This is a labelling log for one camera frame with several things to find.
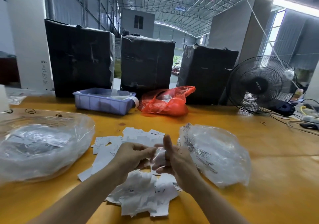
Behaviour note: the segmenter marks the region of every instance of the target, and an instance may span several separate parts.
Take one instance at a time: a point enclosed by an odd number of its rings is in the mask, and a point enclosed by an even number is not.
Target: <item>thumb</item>
[[[155,152],[156,152],[157,148],[156,147],[149,147],[146,149],[143,149],[141,151],[139,151],[139,155],[141,159],[150,159],[154,156]]]
[[[172,144],[171,136],[169,136],[169,135],[164,136],[163,145],[164,145],[164,149],[166,150],[166,152],[168,154],[170,154],[173,151],[173,144]]]

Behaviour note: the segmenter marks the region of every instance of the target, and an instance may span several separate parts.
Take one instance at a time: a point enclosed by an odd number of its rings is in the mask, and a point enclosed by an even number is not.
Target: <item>red plastic bag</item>
[[[138,109],[145,113],[182,116],[188,113],[186,97],[195,90],[195,86],[180,86],[150,91],[142,95]]]

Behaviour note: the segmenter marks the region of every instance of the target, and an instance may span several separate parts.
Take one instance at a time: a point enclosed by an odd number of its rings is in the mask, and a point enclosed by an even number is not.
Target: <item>table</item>
[[[136,109],[122,117],[77,110],[74,100],[53,97],[27,97],[18,107],[88,114],[96,123],[94,139],[120,135],[125,127],[135,127],[170,134],[176,142],[179,128],[188,122],[224,128],[249,151],[252,173],[248,187],[236,184],[218,190],[223,197],[251,223],[319,223],[319,137],[288,128],[269,116],[247,114],[230,106],[189,106],[189,114],[183,117],[141,114]],[[55,179],[0,187],[1,223],[25,223],[41,213],[80,184],[77,174],[89,168],[94,158],[89,148]],[[150,218],[148,213],[121,217],[120,207],[103,202],[88,223],[153,222],[208,223],[194,199],[185,192],[170,202],[168,218]]]

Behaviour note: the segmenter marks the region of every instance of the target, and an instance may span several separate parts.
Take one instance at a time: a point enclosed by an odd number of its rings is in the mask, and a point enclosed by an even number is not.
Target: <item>black box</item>
[[[168,89],[174,58],[174,41],[141,36],[121,37],[121,89],[137,97],[156,89]]]
[[[45,27],[56,97],[89,88],[111,89],[114,34],[46,19]]]
[[[186,103],[217,105],[237,57],[238,51],[186,46],[176,84],[177,87],[196,87],[196,91],[186,98]]]

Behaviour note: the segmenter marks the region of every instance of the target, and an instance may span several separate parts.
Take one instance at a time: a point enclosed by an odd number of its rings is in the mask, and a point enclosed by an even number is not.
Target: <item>fan grille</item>
[[[276,57],[259,56],[238,64],[231,72],[226,92],[238,108],[251,113],[270,112],[282,107],[296,90],[296,75],[286,62]]]

